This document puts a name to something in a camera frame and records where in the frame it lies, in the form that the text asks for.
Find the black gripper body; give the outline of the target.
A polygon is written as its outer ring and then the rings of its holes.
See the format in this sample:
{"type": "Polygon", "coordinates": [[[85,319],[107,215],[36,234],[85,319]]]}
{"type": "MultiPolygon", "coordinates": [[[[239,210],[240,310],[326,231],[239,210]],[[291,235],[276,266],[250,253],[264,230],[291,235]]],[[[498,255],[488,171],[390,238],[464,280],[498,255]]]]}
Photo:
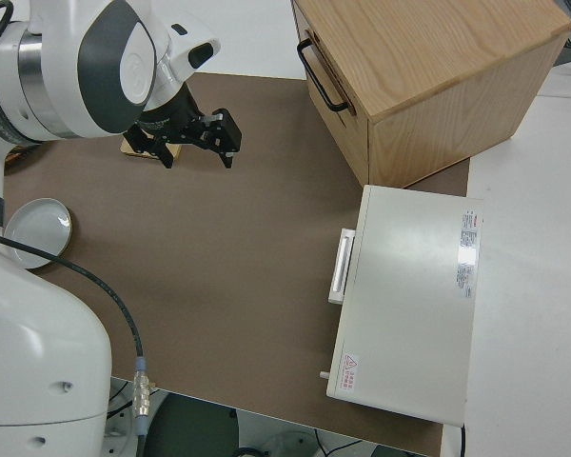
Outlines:
{"type": "Polygon", "coordinates": [[[185,143],[185,128],[203,115],[189,88],[180,88],[164,105],[145,110],[140,116],[140,128],[167,143],[185,143]]]}

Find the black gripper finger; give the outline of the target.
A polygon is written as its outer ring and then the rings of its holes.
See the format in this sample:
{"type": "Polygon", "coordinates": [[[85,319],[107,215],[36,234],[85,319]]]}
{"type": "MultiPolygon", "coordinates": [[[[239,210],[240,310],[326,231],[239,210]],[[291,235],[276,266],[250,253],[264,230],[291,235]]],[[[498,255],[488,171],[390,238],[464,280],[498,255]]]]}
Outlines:
{"type": "Polygon", "coordinates": [[[189,139],[198,148],[217,153],[231,169],[234,155],[240,151],[242,133],[227,109],[217,109],[189,124],[189,139]]]}
{"type": "Polygon", "coordinates": [[[161,138],[147,136],[137,125],[133,125],[126,131],[126,142],[129,155],[149,155],[158,159],[164,167],[171,169],[174,156],[167,147],[167,143],[161,138]]]}

